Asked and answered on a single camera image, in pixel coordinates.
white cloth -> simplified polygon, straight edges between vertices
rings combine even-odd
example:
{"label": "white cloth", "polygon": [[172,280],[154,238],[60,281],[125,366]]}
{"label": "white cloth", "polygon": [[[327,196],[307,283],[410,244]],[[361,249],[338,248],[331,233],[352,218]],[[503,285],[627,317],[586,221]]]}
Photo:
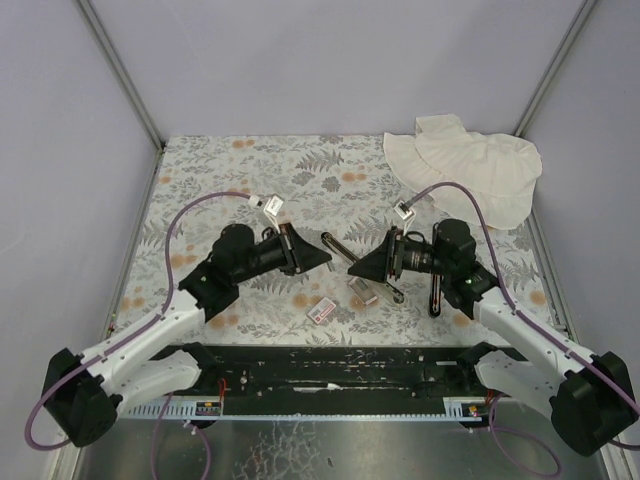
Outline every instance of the white cloth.
{"label": "white cloth", "polygon": [[[467,132],[455,115],[416,119],[416,136],[384,135],[384,154],[395,176],[414,192],[453,181],[467,187],[487,224],[511,230],[531,213],[533,189],[542,174],[536,147],[505,134]],[[429,194],[449,215],[479,225],[469,199],[442,187]]]}

white wall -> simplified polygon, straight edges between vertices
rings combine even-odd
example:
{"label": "white wall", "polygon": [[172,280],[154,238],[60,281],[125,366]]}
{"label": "white wall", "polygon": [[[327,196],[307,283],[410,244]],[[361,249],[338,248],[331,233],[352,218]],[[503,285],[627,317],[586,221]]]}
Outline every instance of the white wall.
{"label": "white wall", "polygon": [[94,0],[165,136],[511,132],[582,0]]}
{"label": "white wall", "polygon": [[[627,362],[636,397],[639,26],[637,1],[601,2],[527,135],[543,156],[535,202],[580,339]],[[640,427],[630,432],[640,443]]]}
{"label": "white wall", "polygon": [[0,477],[36,479],[24,422],[49,358],[99,338],[154,149],[73,2],[0,2],[0,45]]}

white connector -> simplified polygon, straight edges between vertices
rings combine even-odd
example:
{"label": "white connector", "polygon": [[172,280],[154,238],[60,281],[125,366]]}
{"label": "white connector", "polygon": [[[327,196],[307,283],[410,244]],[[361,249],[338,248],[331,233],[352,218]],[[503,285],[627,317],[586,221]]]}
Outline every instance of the white connector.
{"label": "white connector", "polygon": [[284,205],[284,200],[277,195],[273,195],[262,210],[264,215],[276,229],[276,232],[280,231],[280,226],[278,225],[278,212],[280,212],[282,205]]}
{"label": "white connector", "polygon": [[257,195],[251,195],[249,197],[248,203],[251,208],[257,208],[262,206],[262,200]]}
{"label": "white connector", "polygon": [[410,207],[407,206],[407,203],[399,199],[395,205],[393,206],[393,211],[398,214],[398,216],[404,222],[403,230],[405,234],[409,231],[411,224],[416,218],[416,212],[414,212]]}

metal tool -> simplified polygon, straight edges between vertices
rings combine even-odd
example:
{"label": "metal tool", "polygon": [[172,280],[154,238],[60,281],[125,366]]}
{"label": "metal tool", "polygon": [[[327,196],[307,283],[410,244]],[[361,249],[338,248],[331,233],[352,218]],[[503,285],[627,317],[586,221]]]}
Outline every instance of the metal tool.
{"label": "metal tool", "polygon": [[[329,250],[342,258],[349,265],[353,265],[355,262],[360,260],[360,258],[355,253],[342,245],[329,232],[322,233],[322,235],[320,235],[320,238],[324,246],[326,246]],[[404,293],[391,285],[389,282],[378,283],[370,280],[365,280],[365,282],[376,293],[376,295],[386,298],[393,305],[400,306],[404,303]]]}
{"label": "metal tool", "polygon": [[[434,245],[438,238],[438,224],[433,224],[431,244]],[[429,316],[437,318],[442,313],[442,275],[431,274],[431,293],[429,294]]]}

small box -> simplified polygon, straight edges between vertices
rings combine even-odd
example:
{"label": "small box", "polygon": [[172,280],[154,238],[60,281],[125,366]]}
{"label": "small box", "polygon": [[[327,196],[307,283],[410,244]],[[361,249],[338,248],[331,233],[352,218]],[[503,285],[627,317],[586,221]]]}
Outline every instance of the small box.
{"label": "small box", "polygon": [[378,299],[369,284],[361,278],[353,277],[347,285],[365,305],[371,305]]}
{"label": "small box", "polygon": [[318,325],[329,316],[331,312],[336,308],[336,304],[324,297],[320,300],[315,307],[313,307],[307,313],[307,317],[316,322]]}

